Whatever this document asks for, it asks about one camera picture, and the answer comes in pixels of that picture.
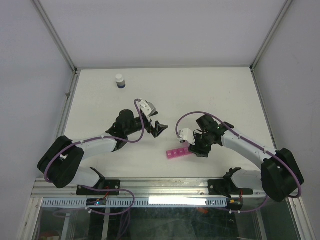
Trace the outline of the pink weekly pill organizer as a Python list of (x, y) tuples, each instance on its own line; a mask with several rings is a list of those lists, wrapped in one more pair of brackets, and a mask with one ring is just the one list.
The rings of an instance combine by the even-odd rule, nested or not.
[(181, 148), (176, 148), (176, 149), (166, 151), (166, 157), (168, 160), (184, 157), (190, 154), (191, 152), (189, 152), (188, 147), (181, 147)]

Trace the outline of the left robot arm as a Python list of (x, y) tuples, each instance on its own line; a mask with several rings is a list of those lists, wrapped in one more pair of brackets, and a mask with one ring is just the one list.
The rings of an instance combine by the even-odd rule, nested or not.
[(80, 164), (85, 159), (119, 151), (128, 143), (129, 135), (145, 130), (157, 138), (168, 128), (158, 121), (153, 126), (151, 119), (143, 113), (141, 115), (142, 118), (134, 117), (131, 110), (122, 110), (112, 127), (93, 141), (76, 144), (68, 137), (60, 136), (38, 162), (38, 170), (58, 189), (74, 184), (87, 186), (96, 195), (102, 193), (104, 176), (95, 168), (81, 167)]

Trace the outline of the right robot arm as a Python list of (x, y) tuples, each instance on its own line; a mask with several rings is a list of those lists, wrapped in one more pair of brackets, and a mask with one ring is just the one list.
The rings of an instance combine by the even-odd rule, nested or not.
[(301, 195), (304, 177), (290, 150), (261, 146), (238, 132), (233, 125), (217, 122), (208, 114), (198, 118), (196, 123), (199, 130), (179, 132), (181, 140), (188, 142), (189, 152), (207, 158), (212, 146), (219, 145), (240, 154), (257, 167), (256, 170), (230, 168), (222, 183), (215, 186), (219, 194), (230, 197), (241, 189), (251, 189), (265, 192), (275, 202), (294, 198), (294, 191), (298, 191), (297, 197)]

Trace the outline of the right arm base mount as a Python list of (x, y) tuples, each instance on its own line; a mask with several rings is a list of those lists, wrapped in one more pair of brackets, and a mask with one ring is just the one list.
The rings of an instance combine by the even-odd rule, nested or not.
[(229, 212), (242, 212), (243, 196), (252, 195), (255, 191), (262, 192), (261, 172), (245, 170), (240, 167), (231, 168), (219, 179), (207, 181), (209, 195), (222, 195), (227, 198), (224, 208)]

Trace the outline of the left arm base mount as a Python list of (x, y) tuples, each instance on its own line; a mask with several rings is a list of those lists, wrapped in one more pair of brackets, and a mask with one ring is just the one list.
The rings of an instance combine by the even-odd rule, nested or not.
[(80, 168), (74, 178), (77, 196), (118, 196), (121, 181), (104, 177), (93, 167)]

